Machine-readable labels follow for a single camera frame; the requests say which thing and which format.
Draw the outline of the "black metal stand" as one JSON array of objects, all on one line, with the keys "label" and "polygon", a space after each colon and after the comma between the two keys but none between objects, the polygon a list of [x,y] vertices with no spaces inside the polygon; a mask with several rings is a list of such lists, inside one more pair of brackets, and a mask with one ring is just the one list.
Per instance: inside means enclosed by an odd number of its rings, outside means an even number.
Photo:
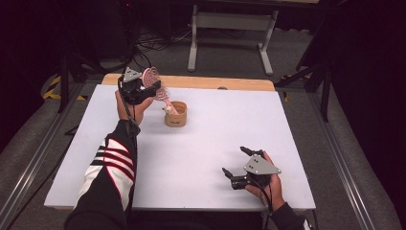
[{"label": "black metal stand", "polygon": [[63,112],[70,101],[69,78],[72,78],[76,83],[84,83],[87,79],[84,65],[94,70],[97,74],[105,75],[108,73],[105,68],[102,68],[99,64],[90,61],[78,53],[65,52],[59,62],[59,74],[61,76],[59,113]]},{"label": "black metal stand", "polygon": [[282,88],[294,81],[303,79],[305,76],[308,76],[307,82],[304,84],[304,90],[306,92],[315,93],[320,85],[323,86],[320,113],[324,121],[327,122],[327,108],[331,84],[331,75],[329,72],[328,62],[315,64],[297,72],[292,76],[282,78],[280,81],[276,82],[274,86],[277,88]]}]

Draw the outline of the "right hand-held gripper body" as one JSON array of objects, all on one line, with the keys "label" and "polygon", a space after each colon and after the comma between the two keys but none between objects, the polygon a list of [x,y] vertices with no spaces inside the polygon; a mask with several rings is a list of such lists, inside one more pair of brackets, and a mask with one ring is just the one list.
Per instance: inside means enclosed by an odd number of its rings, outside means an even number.
[{"label": "right hand-held gripper body", "polygon": [[257,154],[249,159],[243,169],[246,171],[245,175],[234,176],[229,173],[231,186],[234,190],[244,189],[246,185],[264,188],[269,184],[272,174],[280,174],[282,172],[275,165]]}]

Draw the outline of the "person's right hand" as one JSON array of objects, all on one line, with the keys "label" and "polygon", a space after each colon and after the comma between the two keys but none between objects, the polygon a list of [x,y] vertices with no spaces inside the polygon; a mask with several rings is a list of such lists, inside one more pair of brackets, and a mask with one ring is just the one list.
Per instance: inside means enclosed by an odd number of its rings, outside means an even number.
[{"label": "person's right hand", "polygon": [[253,185],[247,185],[245,190],[256,196],[271,213],[284,205],[285,200],[282,197],[282,184],[277,174],[272,174],[268,185],[260,189]]}]

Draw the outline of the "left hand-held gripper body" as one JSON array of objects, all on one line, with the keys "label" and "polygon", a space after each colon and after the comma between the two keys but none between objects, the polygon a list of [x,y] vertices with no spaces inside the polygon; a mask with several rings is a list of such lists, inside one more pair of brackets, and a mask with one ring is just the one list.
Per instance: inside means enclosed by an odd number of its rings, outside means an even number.
[{"label": "left hand-held gripper body", "polygon": [[150,88],[142,88],[142,74],[127,67],[118,79],[118,88],[129,104],[140,104],[151,96]]}]

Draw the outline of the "person's dark lap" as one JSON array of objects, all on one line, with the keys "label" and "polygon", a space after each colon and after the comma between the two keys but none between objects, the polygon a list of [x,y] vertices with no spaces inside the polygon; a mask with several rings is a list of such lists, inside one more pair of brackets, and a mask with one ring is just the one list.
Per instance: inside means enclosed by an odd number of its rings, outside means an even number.
[{"label": "person's dark lap", "polygon": [[262,230],[261,213],[136,211],[128,230]]}]

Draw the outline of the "grey metal desk frame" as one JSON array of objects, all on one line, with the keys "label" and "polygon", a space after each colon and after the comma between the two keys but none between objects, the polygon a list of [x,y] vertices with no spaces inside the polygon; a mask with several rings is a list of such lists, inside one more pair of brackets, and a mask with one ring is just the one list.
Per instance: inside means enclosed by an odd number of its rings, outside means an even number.
[{"label": "grey metal desk frame", "polygon": [[198,6],[194,5],[192,9],[192,43],[188,70],[193,72],[196,66],[198,28],[262,31],[264,32],[264,40],[258,44],[259,55],[265,74],[272,76],[274,71],[267,50],[278,15],[278,11],[272,11],[269,15],[205,12],[200,11]]}]

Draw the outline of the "person's left hand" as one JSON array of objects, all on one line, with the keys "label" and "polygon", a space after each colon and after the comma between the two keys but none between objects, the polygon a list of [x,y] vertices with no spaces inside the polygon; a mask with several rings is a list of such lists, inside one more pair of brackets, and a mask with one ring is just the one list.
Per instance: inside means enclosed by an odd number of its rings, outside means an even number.
[{"label": "person's left hand", "polygon": [[153,99],[146,98],[140,104],[132,105],[130,103],[123,102],[120,91],[115,92],[117,111],[119,116],[119,122],[123,123],[131,117],[139,125],[144,119],[145,111],[152,105]]}]

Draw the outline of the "yellow black hazard tape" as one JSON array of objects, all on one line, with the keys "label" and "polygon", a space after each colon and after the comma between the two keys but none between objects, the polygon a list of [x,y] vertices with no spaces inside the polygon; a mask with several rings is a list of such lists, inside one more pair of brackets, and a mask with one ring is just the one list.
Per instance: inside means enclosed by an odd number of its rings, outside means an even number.
[{"label": "yellow black hazard tape", "polygon": [[53,100],[60,100],[61,96],[55,93],[57,85],[61,82],[61,76],[55,76],[48,88],[46,89],[45,93],[43,94],[43,99],[53,99]]}]

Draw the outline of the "wooden table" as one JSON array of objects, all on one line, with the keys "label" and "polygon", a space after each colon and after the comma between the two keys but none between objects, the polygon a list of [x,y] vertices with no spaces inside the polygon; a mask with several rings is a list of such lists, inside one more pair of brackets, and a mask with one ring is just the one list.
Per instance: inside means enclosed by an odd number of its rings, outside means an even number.
[{"label": "wooden table", "polygon": [[274,91],[275,87],[270,80],[227,79],[213,77],[193,76],[161,76],[161,82],[166,88],[204,88],[251,91]]}]

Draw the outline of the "aluminium floor rail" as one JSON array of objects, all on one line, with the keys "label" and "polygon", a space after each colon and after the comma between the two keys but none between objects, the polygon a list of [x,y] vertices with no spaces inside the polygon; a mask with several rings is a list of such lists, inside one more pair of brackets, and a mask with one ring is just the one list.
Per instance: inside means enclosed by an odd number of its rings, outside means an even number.
[{"label": "aluminium floor rail", "polygon": [[11,224],[11,219],[18,209],[23,197],[29,190],[34,178],[41,167],[48,150],[55,140],[55,136],[69,110],[73,106],[77,97],[83,88],[83,83],[76,83],[71,91],[67,91],[67,95],[62,97],[60,105],[63,107],[61,112],[58,112],[52,120],[49,129],[41,140],[38,148],[33,154],[33,158],[29,162],[26,169],[18,178],[11,194],[9,195],[5,205],[0,210],[0,230],[7,230]]},{"label": "aluminium floor rail", "polygon": [[341,182],[346,191],[347,197],[350,200],[351,207],[354,211],[354,214],[358,220],[358,223],[362,230],[376,230],[375,225],[372,222],[372,218],[369,214],[369,211],[366,208],[365,202],[360,194],[358,186],[356,185],[350,169],[345,162],[345,158],[339,148],[337,139],[329,125],[326,122],[319,109],[319,101],[315,94],[307,95],[310,104],[313,110],[316,113],[316,117],[319,121],[319,124],[327,138],[328,145],[331,149],[331,156],[333,164],[340,176]]}]

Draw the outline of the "pink hairbrush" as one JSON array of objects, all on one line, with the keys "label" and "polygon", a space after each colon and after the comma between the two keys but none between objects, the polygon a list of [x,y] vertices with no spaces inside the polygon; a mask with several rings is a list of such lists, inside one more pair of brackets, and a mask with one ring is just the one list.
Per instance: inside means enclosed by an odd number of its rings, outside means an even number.
[{"label": "pink hairbrush", "polygon": [[162,101],[166,104],[164,110],[167,114],[178,115],[178,111],[169,100],[167,88],[163,85],[159,73],[155,67],[147,68],[142,75],[142,83],[144,87],[154,86],[156,88],[156,95],[153,97],[156,101]]}]

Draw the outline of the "white table cover board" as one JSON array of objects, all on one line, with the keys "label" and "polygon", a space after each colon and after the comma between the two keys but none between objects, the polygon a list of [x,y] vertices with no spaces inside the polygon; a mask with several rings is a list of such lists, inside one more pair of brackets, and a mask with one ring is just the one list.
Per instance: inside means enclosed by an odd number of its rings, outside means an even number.
[{"label": "white table cover board", "polygon": [[284,199],[296,210],[315,206],[305,170],[274,91],[173,88],[186,104],[187,122],[169,127],[153,103],[138,136],[134,208],[138,210],[262,210],[261,202],[232,188],[226,171],[243,175],[243,148],[265,150],[281,170]]}]

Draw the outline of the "tan cup with animal figure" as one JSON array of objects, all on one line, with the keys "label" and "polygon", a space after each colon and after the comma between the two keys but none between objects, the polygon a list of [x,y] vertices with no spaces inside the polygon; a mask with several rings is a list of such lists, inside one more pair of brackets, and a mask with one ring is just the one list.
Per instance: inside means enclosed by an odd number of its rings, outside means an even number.
[{"label": "tan cup with animal figure", "polygon": [[184,102],[172,102],[163,108],[168,127],[183,127],[187,122],[188,107]]}]

